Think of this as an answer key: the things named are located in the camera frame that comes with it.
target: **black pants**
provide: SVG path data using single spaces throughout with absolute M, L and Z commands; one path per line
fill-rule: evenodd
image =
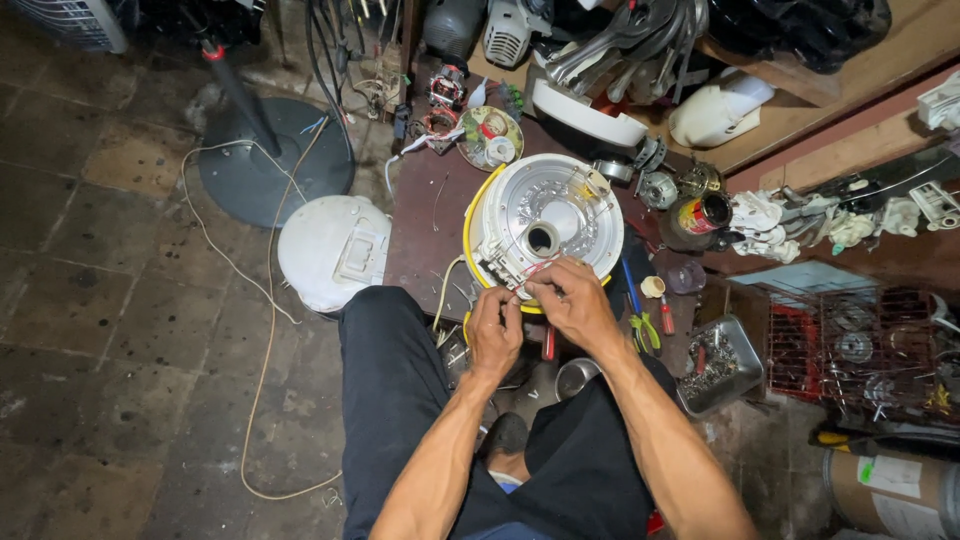
M 417 303 L 398 287 L 369 287 L 340 318 L 344 361 L 344 539 L 366 538 L 394 481 L 450 398 Z M 644 363 L 672 396 L 675 382 Z M 602 377 L 537 413 L 526 449 L 531 479 L 511 494 L 474 460 L 450 538 L 521 522 L 565 538 L 643 538 L 654 509 L 623 419 Z

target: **metal tray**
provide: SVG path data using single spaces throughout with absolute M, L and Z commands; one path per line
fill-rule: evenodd
M 690 335 L 690 342 L 696 341 L 701 334 L 713 333 L 715 327 L 720 327 L 720 334 L 727 338 L 733 348 L 736 355 L 736 372 L 732 377 L 720 380 L 715 386 L 689 401 L 679 389 L 677 390 L 677 397 L 684 410 L 694 418 L 703 418 L 717 407 L 736 400 L 744 392 L 761 383 L 764 378 L 763 362 L 756 355 L 754 346 L 751 345 L 747 333 L 743 330 L 743 324 L 736 315 L 724 315 L 696 329 Z M 711 362 L 709 353 L 707 362 Z

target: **hand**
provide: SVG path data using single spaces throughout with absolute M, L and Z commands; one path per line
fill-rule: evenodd
M 530 276 L 525 287 L 540 302 L 550 324 L 598 361 L 611 345 L 622 345 L 623 333 L 589 264 L 561 257 Z
M 470 371 L 484 381 L 499 384 L 514 367 L 523 343 L 520 299 L 507 287 L 484 289 L 467 321 L 466 331 L 473 350 Z

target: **tin can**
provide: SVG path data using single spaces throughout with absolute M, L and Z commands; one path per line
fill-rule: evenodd
M 727 227 L 731 217 L 730 199 L 717 191 L 693 197 L 677 210 L 677 224 L 690 234 L 706 234 Z

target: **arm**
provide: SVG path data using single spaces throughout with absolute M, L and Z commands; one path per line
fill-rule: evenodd
M 526 288 L 550 323 L 603 368 L 627 426 L 636 466 L 677 538 L 759 538 L 707 444 L 620 332 L 593 269 L 580 260 L 561 258 L 534 274 Z
M 473 350 L 470 370 L 394 482 L 371 540 L 442 539 L 453 527 L 484 407 L 523 342 L 519 300 L 505 287 L 485 289 L 466 330 Z

